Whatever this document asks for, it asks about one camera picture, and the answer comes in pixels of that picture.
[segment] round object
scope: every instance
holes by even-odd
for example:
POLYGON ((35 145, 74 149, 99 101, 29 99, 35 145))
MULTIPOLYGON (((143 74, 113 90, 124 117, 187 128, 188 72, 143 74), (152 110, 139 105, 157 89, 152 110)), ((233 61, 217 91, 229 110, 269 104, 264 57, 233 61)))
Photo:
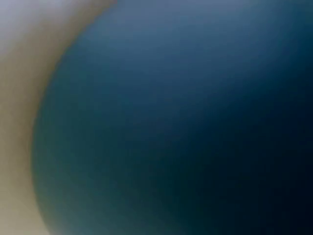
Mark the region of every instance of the round object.
POLYGON ((36 122, 52 234, 313 234, 312 46, 291 1, 118 1, 36 122))

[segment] white surface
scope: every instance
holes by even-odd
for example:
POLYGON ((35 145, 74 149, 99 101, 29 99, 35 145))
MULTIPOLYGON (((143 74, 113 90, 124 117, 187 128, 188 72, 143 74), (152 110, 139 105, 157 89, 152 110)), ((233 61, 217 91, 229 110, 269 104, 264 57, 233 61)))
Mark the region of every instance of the white surface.
POLYGON ((112 0, 0 0, 0 235, 46 235, 31 183, 32 126, 49 75, 112 0))

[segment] dark teal surface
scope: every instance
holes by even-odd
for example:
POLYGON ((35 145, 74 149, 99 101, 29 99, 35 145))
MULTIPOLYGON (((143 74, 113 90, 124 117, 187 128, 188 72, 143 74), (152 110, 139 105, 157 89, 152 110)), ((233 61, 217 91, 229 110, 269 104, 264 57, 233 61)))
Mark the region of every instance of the dark teal surface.
POLYGON ((118 1, 35 126, 54 235, 312 230, 312 23, 287 0, 118 1))

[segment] beige background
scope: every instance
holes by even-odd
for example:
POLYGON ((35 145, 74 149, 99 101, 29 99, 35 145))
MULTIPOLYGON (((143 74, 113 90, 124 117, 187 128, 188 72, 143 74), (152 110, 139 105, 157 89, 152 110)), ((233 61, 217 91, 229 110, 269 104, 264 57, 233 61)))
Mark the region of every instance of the beige background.
POLYGON ((0 0, 0 235, 46 235, 30 173, 32 126, 60 56, 112 0, 0 0))

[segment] blurry dark blue object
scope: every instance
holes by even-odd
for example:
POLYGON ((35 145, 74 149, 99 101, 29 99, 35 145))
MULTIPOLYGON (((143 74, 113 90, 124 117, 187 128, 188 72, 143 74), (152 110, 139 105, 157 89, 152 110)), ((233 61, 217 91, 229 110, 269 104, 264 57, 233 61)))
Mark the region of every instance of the blurry dark blue object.
POLYGON ((36 122, 52 234, 313 234, 312 22, 286 0, 118 1, 36 122))

